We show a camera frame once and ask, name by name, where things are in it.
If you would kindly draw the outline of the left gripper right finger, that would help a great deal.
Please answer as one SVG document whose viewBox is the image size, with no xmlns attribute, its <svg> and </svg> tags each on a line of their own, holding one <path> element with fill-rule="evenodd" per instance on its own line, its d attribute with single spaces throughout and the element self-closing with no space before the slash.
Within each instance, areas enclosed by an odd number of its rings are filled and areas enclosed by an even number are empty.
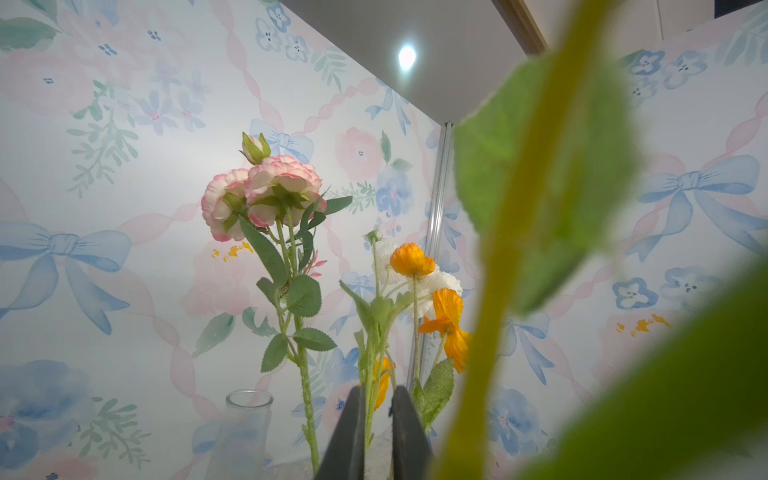
<svg viewBox="0 0 768 480">
<path fill-rule="evenodd" d="M 433 458 L 431 446 L 407 389 L 394 390 L 390 407 L 392 419 L 392 478 L 423 480 Z"/>
</svg>

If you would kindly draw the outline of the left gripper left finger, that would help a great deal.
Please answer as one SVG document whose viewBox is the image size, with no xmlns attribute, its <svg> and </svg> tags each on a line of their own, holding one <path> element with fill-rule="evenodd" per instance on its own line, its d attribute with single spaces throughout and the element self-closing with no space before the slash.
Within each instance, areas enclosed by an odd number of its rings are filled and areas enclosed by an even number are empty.
<svg viewBox="0 0 768 480">
<path fill-rule="evenodd" d="M 365 388 L 351 389 L 315 480 L 363 480 L 365 474 Z"/>
</svg>

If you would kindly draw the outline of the pink rose flower stem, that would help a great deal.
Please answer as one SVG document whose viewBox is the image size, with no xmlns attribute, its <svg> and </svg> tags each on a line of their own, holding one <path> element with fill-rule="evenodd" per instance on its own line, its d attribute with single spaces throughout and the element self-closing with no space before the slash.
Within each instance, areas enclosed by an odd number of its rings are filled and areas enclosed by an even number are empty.
<svg viewBox="0 0 768 480">
<path fill-rule="evenodd" d="M 274 308 L 278 327 L 262 356 L 270 373 L 285 362 L 296 365 L 301 380 L 305 423 L 302 433 L 311 466 L 320 465 L 309 354 L 333 350 L 330 337 L 307 325 L 322 307 L 319 282 L 312 274 L 316 229 L 345 209 L 348 197 L 327 199 L 315 167 L 292 155 L 279 155 L 263 134 L 243 134 L 247 167 L 215 176 L 201 199 L 203 219 L 218 242 L 245 241 L 267 274 L 258 289 Z"/>
</svg>

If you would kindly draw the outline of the orange marigold flower stem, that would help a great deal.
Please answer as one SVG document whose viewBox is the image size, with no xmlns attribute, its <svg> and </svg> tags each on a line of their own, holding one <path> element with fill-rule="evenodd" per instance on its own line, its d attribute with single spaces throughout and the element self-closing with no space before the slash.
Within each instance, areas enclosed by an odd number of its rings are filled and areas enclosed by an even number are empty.
<svg viewBox="0 0 768 480">
<path fill-rule="evenodd" d="M 767 475 L 767 6 L 626 60 L 617 8 L 456 131 L 481 280 L 433 479 Z"/>
</svg>

